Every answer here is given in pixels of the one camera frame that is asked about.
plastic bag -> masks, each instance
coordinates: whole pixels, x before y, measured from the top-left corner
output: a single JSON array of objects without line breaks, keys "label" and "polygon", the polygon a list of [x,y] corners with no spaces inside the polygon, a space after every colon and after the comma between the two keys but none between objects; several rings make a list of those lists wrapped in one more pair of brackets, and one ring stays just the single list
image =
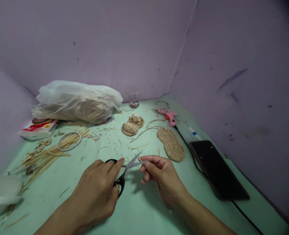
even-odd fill
[{"label": "plastic bag", "polygon": [[88,85],[70,81],[53,81],[39,89],[39,104],[32,110],[38,119],[105,122],[114,109],[120,111],[123,98],[108,86]]}]

forearm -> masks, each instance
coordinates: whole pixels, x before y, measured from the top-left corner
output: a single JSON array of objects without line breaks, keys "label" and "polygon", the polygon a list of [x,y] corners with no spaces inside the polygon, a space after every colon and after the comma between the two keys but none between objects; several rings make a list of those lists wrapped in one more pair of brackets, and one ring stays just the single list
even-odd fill
[{"label": "forearm", "polygon": [[189,193],[174,206],[195,234],[235,234]]},{"label": "forearm", "polygon": [[76,235],[78,229],[70,218],[71,215],[65,214],[60,206],[34,235]]}]

beads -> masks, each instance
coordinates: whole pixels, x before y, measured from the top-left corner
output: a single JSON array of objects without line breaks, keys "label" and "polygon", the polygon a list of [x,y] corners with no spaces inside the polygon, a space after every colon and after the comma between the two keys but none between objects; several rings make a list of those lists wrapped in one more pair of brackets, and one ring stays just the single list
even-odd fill
[{"label": "beads", "polygon": [[132,108],[138,108],[139,107],[139,100],[130,101],[129,104]]}]

black phone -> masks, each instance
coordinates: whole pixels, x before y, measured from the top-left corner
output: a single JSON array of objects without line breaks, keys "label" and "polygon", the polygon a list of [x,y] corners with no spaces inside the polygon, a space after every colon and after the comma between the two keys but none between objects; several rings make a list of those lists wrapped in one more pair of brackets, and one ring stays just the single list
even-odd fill
[{"label": "black phone", "polygon": [[250,197],[219,152],[209,140],[194,141],[189,144],[203,173],[220,200],[249,200]]}]

woven straw piece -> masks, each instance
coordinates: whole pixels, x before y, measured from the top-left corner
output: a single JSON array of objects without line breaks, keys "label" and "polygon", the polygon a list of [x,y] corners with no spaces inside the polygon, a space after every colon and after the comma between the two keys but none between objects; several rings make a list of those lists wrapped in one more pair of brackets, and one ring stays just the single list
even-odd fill
[{"label": "woven straw piece", "polygon": [[128,122],[123,123],[122,132],[125,135],[132,136],[137,134],[138,129],[143,127],[145,121],[142,116],[133,114],[129,119]]},{"label": "woven straw piece", "polygon": [[168,129],[158,130],[158,138],[164,144],[167,156],[175,161],[181,162],[185,158],[184,148],[179,144],[175,134]]}]

